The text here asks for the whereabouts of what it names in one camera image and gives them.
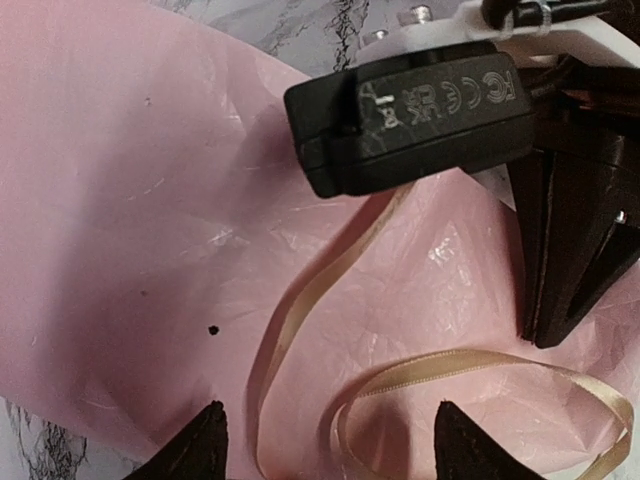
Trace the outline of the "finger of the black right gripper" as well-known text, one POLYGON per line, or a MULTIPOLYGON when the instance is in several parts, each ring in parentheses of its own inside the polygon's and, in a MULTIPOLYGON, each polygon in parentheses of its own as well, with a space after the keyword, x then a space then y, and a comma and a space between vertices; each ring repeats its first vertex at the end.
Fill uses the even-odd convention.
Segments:
POLYGON ((524 307, 520 318, 523 339, 534 343, 541 279, 545 270, 548 194, 553 160, 534 150, 508 165, 524 259, 524 307))
POLYGON ((639 258, 639 146, 620 135, 544 160, 534 343, 559 345, 639 258))

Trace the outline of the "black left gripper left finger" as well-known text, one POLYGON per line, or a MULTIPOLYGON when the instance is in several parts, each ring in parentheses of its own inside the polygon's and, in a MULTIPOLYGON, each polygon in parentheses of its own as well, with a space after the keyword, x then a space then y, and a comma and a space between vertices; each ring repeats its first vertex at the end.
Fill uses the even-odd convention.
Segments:
POLYGON ((228 449, 224 404, 213 401, 124 480, 225 480, 228 449))

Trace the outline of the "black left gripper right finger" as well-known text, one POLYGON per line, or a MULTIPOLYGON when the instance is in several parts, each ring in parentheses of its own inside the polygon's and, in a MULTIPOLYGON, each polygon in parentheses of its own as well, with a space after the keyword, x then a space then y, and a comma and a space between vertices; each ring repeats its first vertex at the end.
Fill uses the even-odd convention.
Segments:
POLYGON ((442 401, 435 417, 438 480, 537 480, 455 403, 442 401))

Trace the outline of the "beige raffia ribbon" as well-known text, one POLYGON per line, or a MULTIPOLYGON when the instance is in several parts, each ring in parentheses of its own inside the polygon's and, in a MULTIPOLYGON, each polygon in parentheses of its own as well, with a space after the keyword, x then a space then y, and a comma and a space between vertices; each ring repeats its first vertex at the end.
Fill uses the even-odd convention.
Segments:
POLYGON ((321 201, 300 185, 259 195, 247 224, 261 304, 285 288, 256 359, 269 393, 258 445, 265 479, 351 479, 334 413, 372 375, 401 361, 463 349, 522 358, 408 381, 359 399, 350 414, 353 452, 383 475, 429 479, 438 403, 449 399, 519 460, 553 472, 589 460, 617 436, 616 419, 592 395, 551 372, 589 374, 639 395, 639 272, 615 285, 562 345, 519 339, 523 266, 515 213, 461 175, 415 187, 386 224, 392 197, 321 201))

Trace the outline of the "pink wrapping paper sheet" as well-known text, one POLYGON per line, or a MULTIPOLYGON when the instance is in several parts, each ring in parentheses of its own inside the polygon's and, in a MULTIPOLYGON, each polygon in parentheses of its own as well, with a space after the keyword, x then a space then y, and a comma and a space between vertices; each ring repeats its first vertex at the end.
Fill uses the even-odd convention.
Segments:
POLYGON ((401 1, 5 1, 1 394, 145 459, 207 403, 257 476, 247 224, 293 185, 284 91, 347 66, 401 1))

